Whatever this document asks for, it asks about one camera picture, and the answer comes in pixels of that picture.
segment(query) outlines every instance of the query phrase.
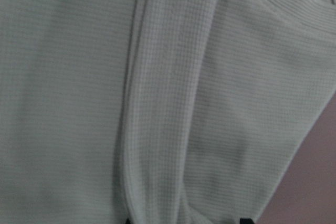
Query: fabric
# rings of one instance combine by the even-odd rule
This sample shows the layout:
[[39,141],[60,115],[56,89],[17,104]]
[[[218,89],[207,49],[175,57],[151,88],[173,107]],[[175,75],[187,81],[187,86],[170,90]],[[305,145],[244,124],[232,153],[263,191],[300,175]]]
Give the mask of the fabric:
[[0,223],[258,220],[336,90],[329,1],[0,0]]

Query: black object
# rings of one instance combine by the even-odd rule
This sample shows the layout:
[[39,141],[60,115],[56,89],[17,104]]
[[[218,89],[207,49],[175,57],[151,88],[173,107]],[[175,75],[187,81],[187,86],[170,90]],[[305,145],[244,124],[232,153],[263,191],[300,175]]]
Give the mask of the black object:
[[240,219],[239,224],[255,224],[252,219]]

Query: waffle knit fabric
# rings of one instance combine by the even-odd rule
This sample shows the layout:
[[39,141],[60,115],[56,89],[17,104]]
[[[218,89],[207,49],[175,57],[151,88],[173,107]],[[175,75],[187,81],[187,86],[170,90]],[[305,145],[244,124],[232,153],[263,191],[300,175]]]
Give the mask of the waffle knit fabric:
[[322,0],[0,0],[0,223],[257,220],[336,90]]

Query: crew neck collar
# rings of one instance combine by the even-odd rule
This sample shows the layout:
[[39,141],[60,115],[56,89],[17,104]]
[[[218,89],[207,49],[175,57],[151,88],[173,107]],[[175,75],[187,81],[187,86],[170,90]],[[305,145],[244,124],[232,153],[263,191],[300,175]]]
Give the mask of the crew neck collar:
[[264,0],[276,12],[305,29],[323,31],[336,38],[336,5],[322,0]]

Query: textured fabric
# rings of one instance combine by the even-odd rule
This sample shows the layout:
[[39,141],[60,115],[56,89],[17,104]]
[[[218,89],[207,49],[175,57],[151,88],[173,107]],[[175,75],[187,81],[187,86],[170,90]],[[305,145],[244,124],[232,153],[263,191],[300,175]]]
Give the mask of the textured fabric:
[[323,0],[0,10],[0,223],[256,221],[336,90]]

